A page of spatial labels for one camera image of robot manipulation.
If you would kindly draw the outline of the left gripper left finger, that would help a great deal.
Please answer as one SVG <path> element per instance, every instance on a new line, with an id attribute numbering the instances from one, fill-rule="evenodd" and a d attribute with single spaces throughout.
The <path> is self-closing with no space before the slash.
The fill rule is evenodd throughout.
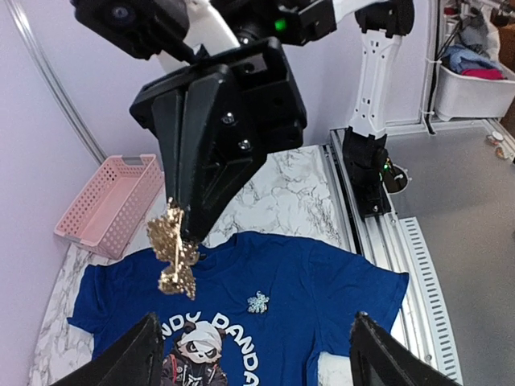
<path id="1" fill-rule="evenodd" d="M 146 315 L 102 355 L 63 379 L 60 386 L 160 384 L 164 341 L 156 314 Z"/>

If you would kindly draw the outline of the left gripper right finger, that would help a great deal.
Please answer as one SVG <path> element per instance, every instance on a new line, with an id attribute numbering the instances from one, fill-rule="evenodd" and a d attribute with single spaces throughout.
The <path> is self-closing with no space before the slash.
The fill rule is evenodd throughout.
<path id="1" fill-rule="evenodd" d="M 354 385 L 457 384 L 416 358 L 364 312 L 359 312 L 355 316 L 350 343 L 349 359 Z"/>

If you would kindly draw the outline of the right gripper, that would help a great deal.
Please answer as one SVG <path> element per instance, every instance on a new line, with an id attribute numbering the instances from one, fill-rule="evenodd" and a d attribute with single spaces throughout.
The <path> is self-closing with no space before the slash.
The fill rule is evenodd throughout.
<path id="1" fill-rule="evenodd" d="M 187 92 L 172 91 L 187 86 Z M 298 85 L 275 37 L 144 85 L 130 115 L 159 141 L 166 197 L 185 210 L 181 235 L 191 241 L 204 240 L 263 165 L 262 145 L 269 153 L 297 149 L 307 127 Z"/>

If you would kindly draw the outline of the blue printed t-shirt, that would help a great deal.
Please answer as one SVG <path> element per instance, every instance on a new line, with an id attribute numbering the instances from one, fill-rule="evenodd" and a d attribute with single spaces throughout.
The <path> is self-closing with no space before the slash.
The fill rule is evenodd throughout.
<path id="1" fill-rule="evenodd" d="M 149 248 L 89 265 L 68 320 L 98 357 L 156 314 L 164 385 L 314 385 L 320 354 L 349 354 L 355 315 L 390 330 L 409 284 L 323 241 L 258 232 L 200 248 L 194 298 L 158 288 L 165 266 Z"/>

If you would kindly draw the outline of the silver brooch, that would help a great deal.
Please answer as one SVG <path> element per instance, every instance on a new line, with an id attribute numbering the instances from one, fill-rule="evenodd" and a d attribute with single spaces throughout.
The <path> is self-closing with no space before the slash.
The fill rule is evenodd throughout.
<path id="1" fill-rule="evenodd" d="M 181 236 L 185 211 L 173 198 L 167 200 L 167 209 L 159 217 L 147 222 L 146 233 L 156 258 L 167 263 L 160 273 L 159 289 L 167 295 L 185 294 L 196 299 L 196 279 L 192 267 L 199 261 L 199 244 Z"/>

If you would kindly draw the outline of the sparkly flower brooch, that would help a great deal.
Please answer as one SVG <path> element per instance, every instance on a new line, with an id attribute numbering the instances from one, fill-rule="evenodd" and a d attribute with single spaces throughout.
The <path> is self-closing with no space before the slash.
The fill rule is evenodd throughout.
<path id="1" fill-rule="evenodd" d="M 270 297 L 262 291 L 247 299 L 247 311 L 250 314 L 265 314 L 268 311 Z"/>

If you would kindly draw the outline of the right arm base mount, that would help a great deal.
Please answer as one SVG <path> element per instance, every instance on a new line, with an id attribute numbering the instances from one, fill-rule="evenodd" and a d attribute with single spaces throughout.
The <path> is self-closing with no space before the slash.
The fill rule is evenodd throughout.
<path id="1" fill-rule="evenodd" d="M 365 137 L 351 127 L 344 133 L 343 160 L 361 218 L 391 212 L 389 195 L 405 190 L 410 182 L 406 170 L 393 164 L 386 138 Z"/>

